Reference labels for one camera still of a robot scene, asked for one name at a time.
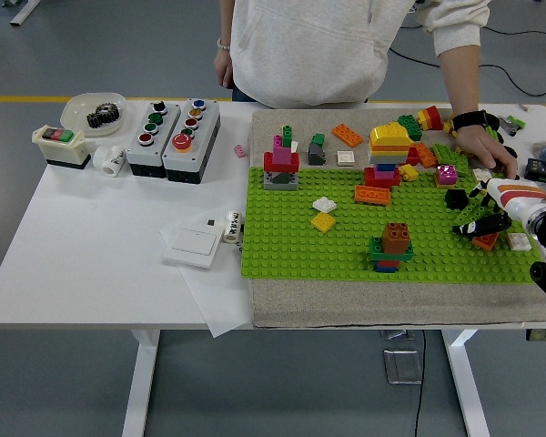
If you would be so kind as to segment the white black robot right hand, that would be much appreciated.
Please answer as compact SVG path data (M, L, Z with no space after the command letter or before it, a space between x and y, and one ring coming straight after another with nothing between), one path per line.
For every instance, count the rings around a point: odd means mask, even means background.
M453 226L455 234L485 236L509 229L513 220L520 222L528 234L538 234L546 214L546 191L536 183L490 178L480 181L469 197L475 198L481 192L485 195L480 206L487 207L493 201L493 213L478 219L469 218L465 224Z

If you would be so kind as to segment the person's right hand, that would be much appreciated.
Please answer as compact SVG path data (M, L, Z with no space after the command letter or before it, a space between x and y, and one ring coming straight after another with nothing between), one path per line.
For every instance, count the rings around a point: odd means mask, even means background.
M232 89L234 87L233 65L228 50L222 48L217 50L214 66L218 84L225 89Z

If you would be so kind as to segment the person's left hand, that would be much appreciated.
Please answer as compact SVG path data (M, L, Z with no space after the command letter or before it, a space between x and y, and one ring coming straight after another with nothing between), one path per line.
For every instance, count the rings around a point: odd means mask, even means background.
M517 159L483 127L460 128L457 132L456 142L461 150L474 155L485 168L489 170L496 168L498 171L502 171L505 178L516 178Z

